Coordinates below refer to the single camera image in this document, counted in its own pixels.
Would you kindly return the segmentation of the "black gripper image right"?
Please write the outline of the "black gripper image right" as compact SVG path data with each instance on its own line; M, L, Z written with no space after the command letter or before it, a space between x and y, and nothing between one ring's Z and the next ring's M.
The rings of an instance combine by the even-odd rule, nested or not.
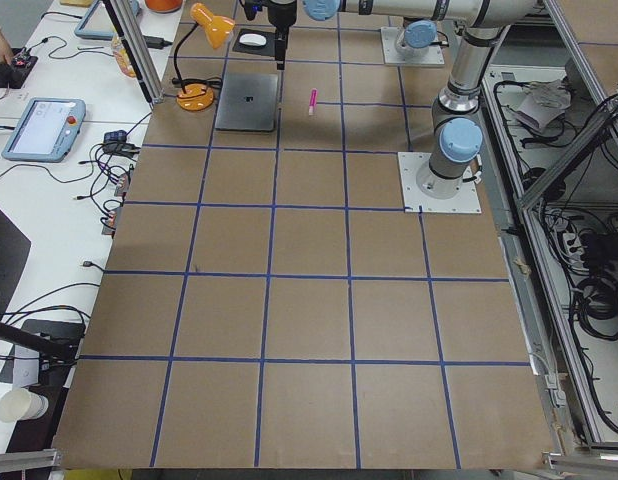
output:
M265 10L269 23L275 30L275 62L278 70L285 69L288 45L288 30L297 21L296 0L243 0L240 1L245 17L254 21L256 15Z

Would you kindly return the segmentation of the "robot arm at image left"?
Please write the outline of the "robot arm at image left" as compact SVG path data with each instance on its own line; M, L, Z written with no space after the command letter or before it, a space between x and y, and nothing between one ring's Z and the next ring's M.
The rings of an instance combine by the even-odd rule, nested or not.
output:
M402 27L394 42L398 53L405 56L424 54L428 48L449 46L447 38L441 40L437 23L429 19L403 18Z

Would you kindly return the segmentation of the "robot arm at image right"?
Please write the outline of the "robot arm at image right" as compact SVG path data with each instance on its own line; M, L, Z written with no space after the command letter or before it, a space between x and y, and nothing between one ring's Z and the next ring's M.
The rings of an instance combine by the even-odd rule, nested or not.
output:
M480 83L510 25L525 17L533 1L304 1L315 21L339 12L360 16L390 15L405 19L459 20L465 24L457 55L432 105L435 146L417 173L420 191L430 198L451 199L463 174L478 155L483 134L471 119L479 107Z

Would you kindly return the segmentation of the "left-image robot base plate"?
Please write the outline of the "left-image robot base plate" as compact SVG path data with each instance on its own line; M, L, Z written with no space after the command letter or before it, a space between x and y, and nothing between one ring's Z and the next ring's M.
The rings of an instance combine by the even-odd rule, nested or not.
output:
M423 48L413 48L409 45L398 46L397 39L401 31L401 27L382 27L380 29L386 65L423 68L442 68L445 65L440 46L429 45Z

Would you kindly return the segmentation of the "right-image robot base plate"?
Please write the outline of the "right-image robot base plate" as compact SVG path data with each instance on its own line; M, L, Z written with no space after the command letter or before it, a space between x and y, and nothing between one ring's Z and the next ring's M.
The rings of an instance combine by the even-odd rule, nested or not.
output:
M437 177L427 152L397 154L403 209L407 213L481 214L478 180L470 167L458 179Z

